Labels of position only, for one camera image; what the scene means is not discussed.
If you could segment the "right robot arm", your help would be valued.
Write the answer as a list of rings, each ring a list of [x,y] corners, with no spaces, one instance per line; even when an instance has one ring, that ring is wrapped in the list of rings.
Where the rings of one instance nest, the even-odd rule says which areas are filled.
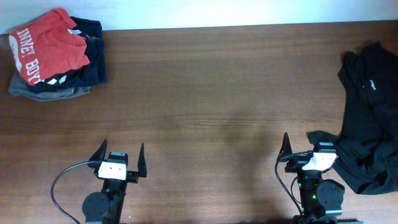
[[[337,158],[335,145],[331,142],[320,142],[313,150],[292,152],[289,135],[284,134],[282,146],[275,163],[275,175],[281,186],[292,199],[299,214],[292,219],[293,223],[337,223],[342,214],[341,204],[345,188],[332,179],[323,179],[322,174],[332,168]],[[296,175],[292,181],[298,185],[300,199],[297,200],[278,173],[278,165],[285,163],[285,172]]]

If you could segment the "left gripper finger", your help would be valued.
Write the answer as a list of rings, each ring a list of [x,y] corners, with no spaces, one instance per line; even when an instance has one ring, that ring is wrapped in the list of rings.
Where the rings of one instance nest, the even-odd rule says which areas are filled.
[[[147,177],[147,166],[146,160],[144,155],[144,143],[141,144],[140,152],[139,152],[139,159],[137,162],[138,168],[138,177]]]
[[[90,162],[101,162],[104,160],[106,149],[108,145],[108,140],[105,139],[97,151],[89,158]]]

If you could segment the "black t-shirt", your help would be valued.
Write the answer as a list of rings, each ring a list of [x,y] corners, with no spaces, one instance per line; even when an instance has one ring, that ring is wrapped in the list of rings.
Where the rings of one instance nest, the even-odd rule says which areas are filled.
[[[345,52],[338,77],[346,90],[341,132],[312,131],[308,140],[336,146],[333,168],[356,194],[397,191],[397,55],[380,42]]]

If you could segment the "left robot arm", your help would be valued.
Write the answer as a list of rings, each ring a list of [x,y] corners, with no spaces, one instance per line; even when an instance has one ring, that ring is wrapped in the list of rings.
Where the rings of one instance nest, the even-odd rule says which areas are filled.
[[[129,183],[136,184],[147,177],[144,145],[141,145],[137,170],[130,171],[128,155],[123,152],[106,154],[108,141],[104,140],[98,150],[89,158],[89,167],[94,175],[103,181],[99,192],[89,194],[83,201],[82,212],[85,223],[119,223],[126,189]]]

